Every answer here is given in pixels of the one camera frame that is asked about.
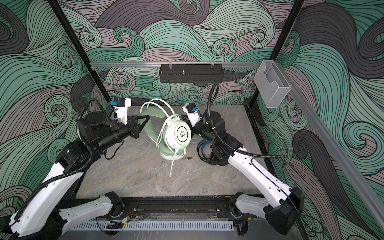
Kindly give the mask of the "mint green headphones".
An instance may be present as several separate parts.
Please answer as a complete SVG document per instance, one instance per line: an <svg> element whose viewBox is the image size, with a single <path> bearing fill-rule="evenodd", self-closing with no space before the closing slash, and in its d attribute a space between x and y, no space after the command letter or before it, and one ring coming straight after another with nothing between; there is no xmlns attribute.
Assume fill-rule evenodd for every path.
<svg viewBox="0 0 384 240"><path fill-rule="evenodd" d="M185 157L187 147L191 142L192 132L189 125L182 120L182 116L177 114L170 104L158 98L143 103L139 116L164 120L160 131L156 131L151 120L148 120L147 123L140 121L140 124L144 124L144 132L155 143L161 156L172 162L169 173L169 176L172 176L174 162Z"/></svg>

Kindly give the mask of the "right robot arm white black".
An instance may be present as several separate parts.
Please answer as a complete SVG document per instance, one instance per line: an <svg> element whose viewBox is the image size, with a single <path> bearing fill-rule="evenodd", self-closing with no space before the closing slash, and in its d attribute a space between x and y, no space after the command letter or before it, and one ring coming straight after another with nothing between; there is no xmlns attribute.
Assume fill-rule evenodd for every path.
<svg viewBox="0 0 384 240"><path fill-rule="evenodd" d="M221 115L211 110L218 91L219 84L213 84L203 115L194 104L185 105L192 134L211 143L211 156L205 162L235 167L261 192L261 197L236 193L229 201L230 212L235 217L252 215L263 218L275 231L287 235L303 211L304 192L280 181L258 163L257 159L264 155L248 152L242 143L226 132Z"/></svg>

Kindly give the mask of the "black headphones with blue band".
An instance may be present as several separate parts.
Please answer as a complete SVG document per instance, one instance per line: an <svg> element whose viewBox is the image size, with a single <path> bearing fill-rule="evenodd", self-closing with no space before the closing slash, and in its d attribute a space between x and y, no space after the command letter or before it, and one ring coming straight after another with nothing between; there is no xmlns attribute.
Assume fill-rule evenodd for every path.
<svg viewBox="0 0 384 240"><path fill-rule="evenodd" d="M226 166L229 164L229 154L220 145L212 145L207 140L202 140L197 146L198 157L204 163L212 166Z"/></svg>

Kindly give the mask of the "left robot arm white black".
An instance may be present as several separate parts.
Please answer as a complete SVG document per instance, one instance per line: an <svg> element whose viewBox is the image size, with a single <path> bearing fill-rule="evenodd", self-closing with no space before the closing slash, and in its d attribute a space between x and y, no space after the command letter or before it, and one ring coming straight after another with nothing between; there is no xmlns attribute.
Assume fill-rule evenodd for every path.
<svg viewBox="0 0 384 240"><path fill-rule="evenodd" d="M114 116L103 107L87 113L85 104L77 118L77 139L58 154L44 181L27 197L13 215L1 218L1 233L12 240L56 240L71 228L99 217L120 218L124 201L109 192L93 201L57 209L66 192L90 166L112 146L120 147L126 138L137 139L149 116L129 116L129 100L111 102Z"/></svg>

